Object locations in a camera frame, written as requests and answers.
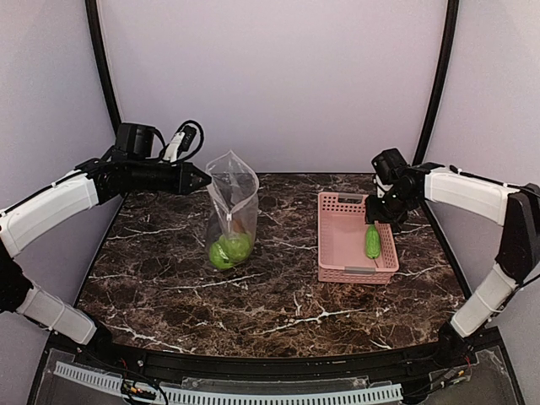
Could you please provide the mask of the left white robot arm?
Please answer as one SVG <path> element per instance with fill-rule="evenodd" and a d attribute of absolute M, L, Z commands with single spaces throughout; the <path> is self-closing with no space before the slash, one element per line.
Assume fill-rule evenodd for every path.
<path fill-rule="evenodd" d="M 162 149 L 153 156 L 153 142 Z M 190 159 L 203 146 L 203 127 L 183 122 L 169 142 L 156 127 L 123 122 L 99 158 L 1 211 L 1 310 L 16 313 L 87 346 L 103 333 L 89 315 L 49 294 L 15 261 L 25 247 L 71 217 L 134 191 L 186 196 L 211 182 Z"/>

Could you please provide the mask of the brown toy potato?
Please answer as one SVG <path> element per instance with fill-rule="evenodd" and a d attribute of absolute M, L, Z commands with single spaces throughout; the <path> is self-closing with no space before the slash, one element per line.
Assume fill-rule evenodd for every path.
<path fill-rule="evenodd" d="M 246 232 L 244 225 L 242 224 L 242 222 L 239 219 L 234 219 L 232 221 L 232 228 L 233 228 L 233 231 L 236 232 L 236 233 L 245 233 Z"/>

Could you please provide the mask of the green toy guava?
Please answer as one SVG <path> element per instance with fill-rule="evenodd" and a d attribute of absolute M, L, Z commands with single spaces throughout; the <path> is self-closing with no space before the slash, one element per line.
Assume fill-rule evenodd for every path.
<path fill-rule="evenodd" d="M 235 264 L 230 260 L 218 241 L 214 242 L 209 249 L 209 260 L 218 270 L 232 268 Z"/>

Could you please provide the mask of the pink plastic basket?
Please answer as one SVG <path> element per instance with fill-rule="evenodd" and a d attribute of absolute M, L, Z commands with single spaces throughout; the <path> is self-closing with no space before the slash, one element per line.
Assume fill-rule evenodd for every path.
<path fill-rule="evenodd" d="M 363 194 L 318 194 L 318 280 L 341 284 L 388 284 L 399 269 L 397 249 L 389 224 L 374 223 L 381 237 L 381 255 L 365 255 Z"/>

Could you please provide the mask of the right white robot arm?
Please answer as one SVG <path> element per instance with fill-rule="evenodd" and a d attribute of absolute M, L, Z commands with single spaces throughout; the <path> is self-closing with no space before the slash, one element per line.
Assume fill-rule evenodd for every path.
<path fill-rule="evenodd" d="M 409 164 L 396 148 L 377 154 L 375 193 L 365 199 L 367 223 L 401 231 L 408 215 L 427 203 L 460 210 L 476 225 L 455 229 L 453 253 L 472 245 L 487 269 L 476 277 L 471 294 L 438 331 L 432 358 L 439 365 L 470 354 L 473 339 L 505 310 L 516 293 L 539 278 L 539 186 L 489 179 L 454 165 Z"/>

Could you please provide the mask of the green toy pear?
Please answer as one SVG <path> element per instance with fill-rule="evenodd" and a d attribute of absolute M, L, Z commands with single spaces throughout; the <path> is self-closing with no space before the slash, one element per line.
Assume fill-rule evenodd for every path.
<path fill-rule="evenodd" d="M 251 237 L 247 234 L 225 237 L 221 244 L 225 254 L 232 262 L 242 262 L 251 253 Z"/>

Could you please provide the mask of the clear dotted zip bag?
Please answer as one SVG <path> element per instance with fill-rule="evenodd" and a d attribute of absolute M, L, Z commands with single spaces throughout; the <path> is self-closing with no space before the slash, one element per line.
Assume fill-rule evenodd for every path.
<path fill-rule="evenodd" d="M 252 253 L 257 235 L 258 216 L 259 179 L 256 172 L 237 154 L 229 151 L 209 162 L 206 166 L 206 173 L 212 178 L 211 184 L 207 186 L 210 197 L 208 223 L 219 222 L 223 231 L 218 242 L 222 245 L 221 242 L 225 237 L 247 234 L 251 237 Z M 242 222 L 245 233 L 233 231 L 232 221 L 234 219 L 239 219 Z M 207 254 L 210 246 L 206 234 Z M 234 267 L 242 262 L 233 262 Z"/>

